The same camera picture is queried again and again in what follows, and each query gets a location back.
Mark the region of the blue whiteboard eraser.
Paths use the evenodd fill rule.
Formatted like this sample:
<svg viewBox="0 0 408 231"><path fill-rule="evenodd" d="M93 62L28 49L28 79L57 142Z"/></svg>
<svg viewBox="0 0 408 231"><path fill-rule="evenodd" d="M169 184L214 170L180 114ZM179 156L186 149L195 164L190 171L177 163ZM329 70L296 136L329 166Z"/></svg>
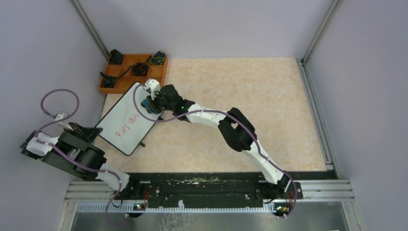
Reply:
<svg viewBox="0 0 408 231"><path fill-rule="evenodd" d="M154 102L150 98L146 98L141 102L141 106L147 111L154 109Z"/></svg>

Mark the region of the white whiteboard black frame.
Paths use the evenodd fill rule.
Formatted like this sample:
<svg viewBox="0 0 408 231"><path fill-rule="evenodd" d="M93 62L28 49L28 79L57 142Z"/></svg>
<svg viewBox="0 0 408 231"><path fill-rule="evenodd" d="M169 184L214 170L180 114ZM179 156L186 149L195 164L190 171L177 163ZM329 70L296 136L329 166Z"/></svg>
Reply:
<svg viewBox="0 0 408 231"><path fill-rule="evenodd" d="M121 153L133 154L162 115L149 114L141 106L149 95L139 82L134 83L97 123L102 128L99 137Z"/></svg>

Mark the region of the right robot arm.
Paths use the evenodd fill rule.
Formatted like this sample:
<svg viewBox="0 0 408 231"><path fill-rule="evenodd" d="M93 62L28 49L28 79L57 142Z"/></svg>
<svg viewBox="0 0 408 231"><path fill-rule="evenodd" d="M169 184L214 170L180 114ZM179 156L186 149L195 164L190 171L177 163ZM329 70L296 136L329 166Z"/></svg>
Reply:
<svg viewBox="0 0 408 231"><path fill-rule="evenodd" d="M154 80L145 84L143 89L149 95L141 106L149 114L170 111L174 119L217 128L228 147L246 154L260 168L267 183L271 184L273 196L284 198L288 195L293 201L297 199L298 187L293 178L272 160L260 144L254 126L239 109L233 107L220 111L203 107L183 99L173 85L160 87Z"/></svg>

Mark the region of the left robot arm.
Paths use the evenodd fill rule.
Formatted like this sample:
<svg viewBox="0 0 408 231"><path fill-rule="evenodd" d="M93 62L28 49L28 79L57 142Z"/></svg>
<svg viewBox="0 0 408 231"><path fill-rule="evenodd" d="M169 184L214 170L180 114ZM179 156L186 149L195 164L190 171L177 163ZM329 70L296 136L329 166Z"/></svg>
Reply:
<svg viewBox="0 0 408 231"><path fill-rule="evenodd" d="M112 167L104 157L105 152L92 144L103 128L68 124L73 129L64 129L58 137L33 131L20 146L21 153L82 180L101 180L113 190L125 189L132 199L143 196L143 184L129 182L130 176Z"/></svg>

